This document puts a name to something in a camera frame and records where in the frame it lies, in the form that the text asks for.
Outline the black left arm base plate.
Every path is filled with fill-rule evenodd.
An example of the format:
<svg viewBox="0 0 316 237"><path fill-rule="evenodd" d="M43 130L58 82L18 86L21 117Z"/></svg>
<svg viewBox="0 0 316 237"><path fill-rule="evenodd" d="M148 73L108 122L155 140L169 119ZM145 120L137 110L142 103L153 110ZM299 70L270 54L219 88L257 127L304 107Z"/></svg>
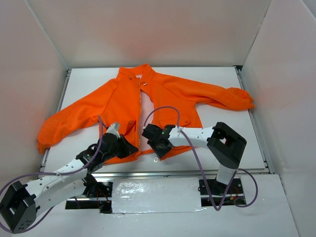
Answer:
<svg viewBox="0 0 316 237"><path fill-rule="evenodd" d="M66 200L66 210L95 209L102 214L112 213L112 191L113 182L98 182L98 186L93 194L81 195Z"/></svg>

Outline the orange zip-up jacket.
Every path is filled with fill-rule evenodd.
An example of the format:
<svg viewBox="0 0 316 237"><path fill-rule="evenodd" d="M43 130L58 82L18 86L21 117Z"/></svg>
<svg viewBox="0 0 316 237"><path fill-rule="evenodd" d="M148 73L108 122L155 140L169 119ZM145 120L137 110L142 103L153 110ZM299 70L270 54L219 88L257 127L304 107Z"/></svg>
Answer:
<svg viewBox="0 0 316 237"><path fill-rule="evenodd" d="M119 132L129 143L140 147L138 127L141 117L141 94L149 96L154 105L153 123L159 127L178 124L200 128L202 123L196 104L246 111L253 109L254 100L240 88L224 88L213 84L155 72L150 65L120 68L116 78L49 117L38 136L41 154L76 130L93 126L120 124Z"/></svg>

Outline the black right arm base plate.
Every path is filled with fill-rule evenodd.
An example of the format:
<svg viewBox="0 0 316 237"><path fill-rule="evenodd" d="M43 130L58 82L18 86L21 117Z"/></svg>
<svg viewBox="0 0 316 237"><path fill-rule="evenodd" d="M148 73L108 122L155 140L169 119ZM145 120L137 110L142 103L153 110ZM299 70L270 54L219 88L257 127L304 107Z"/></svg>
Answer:
<svg viewBox="0 0 316 237"><path fill-rule="evenodd" d="M215 179L207 179L212 197L214 199L215 205L219 206L220 201L223 197L226 186L217 182ZM209 195L207 193L206 185L203 179L199 179L199 187L197 189L200 192L201 196L201 206L207 207L212 206ZM225 196L223 206L225 205L234 205L234 201L237 199L237 205L246 205L243 187L241 184L240 178L235 178L230 185L228 192Z"/></svg>

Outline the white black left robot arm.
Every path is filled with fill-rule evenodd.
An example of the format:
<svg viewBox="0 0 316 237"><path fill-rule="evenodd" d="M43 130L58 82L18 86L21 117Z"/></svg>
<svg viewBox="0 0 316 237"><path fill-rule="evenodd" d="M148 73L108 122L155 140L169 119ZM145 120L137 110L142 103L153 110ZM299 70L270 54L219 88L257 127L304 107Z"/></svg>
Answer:
<svg viewBox="0 0 316 237"><path fill-rule="evenodd" d="M0 202L0 214L13 234L20 234L35 226L43 212L76 196L95 197L101 183L92 173L104 162L117 157L126 158L138 152L123 135L106 133L97 143L80 152L75 159L51 175L22 184L9 185Z"/></svg>

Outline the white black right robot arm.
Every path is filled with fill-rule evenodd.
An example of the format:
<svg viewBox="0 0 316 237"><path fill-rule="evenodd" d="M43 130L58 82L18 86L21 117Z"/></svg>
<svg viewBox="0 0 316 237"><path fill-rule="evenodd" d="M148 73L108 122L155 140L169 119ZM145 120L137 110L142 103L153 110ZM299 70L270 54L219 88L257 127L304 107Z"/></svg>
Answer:
<svg viewBox="0 0 316 237"><path fill-rule="evenodd" d="M179 147L209 149L219 162L215 189L226 193L232 187L231 179L240 165L247 141L223 122L214 127L177 127L166 125L160 128L148 124L142 132L148 145L159 159L166 158Z"/></svg>

